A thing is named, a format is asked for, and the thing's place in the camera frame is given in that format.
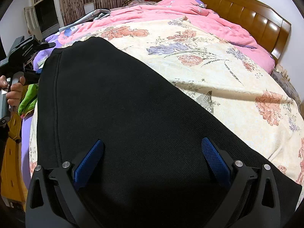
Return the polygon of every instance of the black mesh fabric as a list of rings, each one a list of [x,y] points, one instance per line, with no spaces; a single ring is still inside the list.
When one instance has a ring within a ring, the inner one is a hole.
[[[38,163],[54,168],[104,142],[79,190],[104,227],[202,227],[226,195],[201,152],[204,137],[247,166],[272,167],[282,226],[301,186],[141,61],[91,37],[46,60],[38,93]]]

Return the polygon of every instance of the door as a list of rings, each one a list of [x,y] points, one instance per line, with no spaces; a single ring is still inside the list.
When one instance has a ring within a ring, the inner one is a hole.
[[[43,37],[38,24],[35,8],[25,7],[24,12],[29,32],[31,35],[35,35],[36,38],[41,41]]]

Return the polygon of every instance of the green cloth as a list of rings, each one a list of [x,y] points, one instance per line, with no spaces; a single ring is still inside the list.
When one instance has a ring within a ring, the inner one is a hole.
[[[26,115],[35,108],[37,102],[38,85],[32,84],[28,86],[24,99],[18,108],[19,116]]]

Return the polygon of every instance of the pink comforter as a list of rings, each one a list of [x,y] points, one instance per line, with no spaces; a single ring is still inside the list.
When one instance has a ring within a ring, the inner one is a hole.
[[[204,9],[195,5],[139,5],[116,10],[113,11],[110,16],[102,20],[78,25],[76,30],[72,30],[72,32],[69,33],[69,36],[66,36],[65,33],[62,32],[58,37],[58,41],[61,44],[65,44],[86,33],[127,22],[176,19],[182,16],[186,16],[194,26],[215,34],[227,41],[256,47],[257,49],[251,49],[236,46],[242,53],[261,66],[267,73],[271,73],[275,66],[274,60],[264,48],[256,43],[254,38],[245,29],[240,25],[233,24],[220,18],[210,9]]]

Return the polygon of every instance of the finger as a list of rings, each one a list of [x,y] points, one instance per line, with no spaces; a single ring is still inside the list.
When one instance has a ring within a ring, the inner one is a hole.
[[[23,85],[21,83],[15,83],[11,86],[11,91],[22,92],[23,91]]]
[[[6,77],[4,75],[2,75],[0,77],[0,87],[1,88],[6,88],[7,87],[7,81],[6,81]]]
[[[8,103],[10,106],[19,106],[20,99],[9,99],[9,100],[7,101],[7,103]]]
[[[25,77],[24,76],[21,76],[20,79],[19,79],[19,82],[24,85],[25,84]]]
[[[9,93],[6,94],[6,99],[18,99],[20,102],[22,93],[17,92],[17,91],[10,91]]]
[[[18,107],[17,106],[12,106],[12,109],[11,109],[11,116],[14,115],[18,110]]]

